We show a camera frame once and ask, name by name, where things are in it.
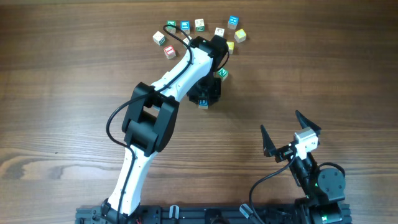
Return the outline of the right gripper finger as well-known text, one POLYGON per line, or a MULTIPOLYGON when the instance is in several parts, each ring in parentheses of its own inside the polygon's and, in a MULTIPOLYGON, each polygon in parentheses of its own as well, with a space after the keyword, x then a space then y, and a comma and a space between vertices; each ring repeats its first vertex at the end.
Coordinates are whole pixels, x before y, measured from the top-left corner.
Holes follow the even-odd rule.
POLYGON ((312 130, 314 130, 315 134, 320 134, 320 132, 322 130, 321 127, 319 127, 317 124, 315 124, 314 122, 312 122, 308 118, 306 118, 299 110, 295 111, 295 115, 296 115, 302 129, 311 128, 312 130))
POLYGON ((272 157, 276 152, 276 147, 263 124, 260 126, 260 129, 262 134, 264 155, 266 157, 272 157))

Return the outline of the blue D block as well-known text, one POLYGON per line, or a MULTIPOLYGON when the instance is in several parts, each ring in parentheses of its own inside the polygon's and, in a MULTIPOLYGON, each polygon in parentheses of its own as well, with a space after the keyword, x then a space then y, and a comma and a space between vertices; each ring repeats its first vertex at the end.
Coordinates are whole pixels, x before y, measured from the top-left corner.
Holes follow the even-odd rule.
POLYGON ((199 100, 198 101, 198 107, 199 107, 199 109, 205 109, 205 110, 207 110, 208 109, 208 100, 199 100))

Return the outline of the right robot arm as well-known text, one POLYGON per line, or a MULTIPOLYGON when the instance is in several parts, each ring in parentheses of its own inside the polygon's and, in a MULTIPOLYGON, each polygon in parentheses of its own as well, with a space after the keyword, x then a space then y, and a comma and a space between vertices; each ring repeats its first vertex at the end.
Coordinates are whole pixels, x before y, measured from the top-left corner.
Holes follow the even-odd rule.
POLYGON ((346 186, 344 168, 332 162, 317 164, 312 151, 320 144, 322 129, 301 112, 296 111, 295 115, 302 129, 294 133, 292 142, 280 148, 275 147, 265 127, 260 126, 264 155, 274 157, 277 163, 287 161, 287 164, 256 184, 289 169, 305 194, 292 205, 292 223, 351 223, 351 210, 348 204, 343 203, 346 186))

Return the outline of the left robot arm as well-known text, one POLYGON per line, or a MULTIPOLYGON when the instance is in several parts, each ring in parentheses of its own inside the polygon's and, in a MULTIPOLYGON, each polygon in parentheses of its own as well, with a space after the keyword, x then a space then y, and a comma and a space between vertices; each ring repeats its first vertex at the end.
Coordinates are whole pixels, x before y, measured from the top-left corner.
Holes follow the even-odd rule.
POLYGON ((101 206, 102 217, 110 223, 132 223, 141 203, 141 191, 155 156, 169 143, 184 96, 207 108, 221 97, 221 79, 214 74, 227 62, 226 39, 196 37, 186 45, 183 59, 151 85, 140 82, 122 124, 125 157, 116 187, 101 206))

